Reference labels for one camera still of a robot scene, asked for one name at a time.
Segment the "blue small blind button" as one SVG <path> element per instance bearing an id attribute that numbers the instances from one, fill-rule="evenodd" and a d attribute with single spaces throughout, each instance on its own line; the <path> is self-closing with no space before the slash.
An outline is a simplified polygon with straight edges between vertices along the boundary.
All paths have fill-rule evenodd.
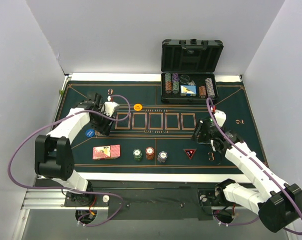
<path id="1" fill-rule="evenodd" d="M 85 136 L 86 137 L 89 137 L 89 138 L 92 138 L 95 136 L 95 130 L 93 129 L 88 129 L 86 132 L 85 132 Z"/>

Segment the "orange big blind button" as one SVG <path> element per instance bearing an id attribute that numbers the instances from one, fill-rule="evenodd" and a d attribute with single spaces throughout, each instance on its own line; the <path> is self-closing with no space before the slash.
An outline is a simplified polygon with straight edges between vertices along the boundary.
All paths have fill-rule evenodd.
<path id="1" fill-rule="evenodd" d="M 140 103 L 136 103 L 134 106 L 133 106 L 133 109 L 137 112 L 141 111 L 143 109 L 143 106 L 140 104 Z"/>

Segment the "green poker chip stack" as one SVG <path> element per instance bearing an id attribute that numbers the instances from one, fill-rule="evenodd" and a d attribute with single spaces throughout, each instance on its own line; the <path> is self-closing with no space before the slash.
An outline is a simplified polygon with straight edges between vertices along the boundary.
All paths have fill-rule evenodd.
<path id="1" fill-rule="evenodd" d="M 133 158 L 135 161 L 140 162 L 142 160 L 142 151 L 140 149 L 135 149 L 133 151 Z"/>

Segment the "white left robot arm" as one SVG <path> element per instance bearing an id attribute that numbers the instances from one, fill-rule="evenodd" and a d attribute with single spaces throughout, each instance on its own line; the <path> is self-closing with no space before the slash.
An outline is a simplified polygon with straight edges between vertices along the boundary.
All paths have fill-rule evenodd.
<path id="1" fill-rule="evenodd" d="M 104 102 L 100 94 L 92 93 L 71 108 L 67 119 L 47 135 L 35 139 L 35 173 L 73 190 L 81 205 L 90 205 L 94 194 L 89 190 L 88 180 L 74 169 L 71 144 L 87 124 L 92 125 L 94 132 L 109 135 L 118 107 L 111 97 Z"/>

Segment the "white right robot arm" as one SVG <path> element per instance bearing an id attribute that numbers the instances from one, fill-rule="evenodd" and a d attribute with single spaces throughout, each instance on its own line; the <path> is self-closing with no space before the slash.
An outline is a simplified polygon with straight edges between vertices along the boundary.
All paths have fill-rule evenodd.
<path id="1" fill-rule="evenodd" d="M 276 233 L 302 220 L 302 190 L 276 176 L 234 131 L 218 129 L 212 118 L 198 120 L 192 140 L 208 145 L 233 163 L 252 183 L 248 189 L 233 179 L 217 184 L 214 199 L 221 205 L 238 204 L 258 215 L 263 225 Z"/>

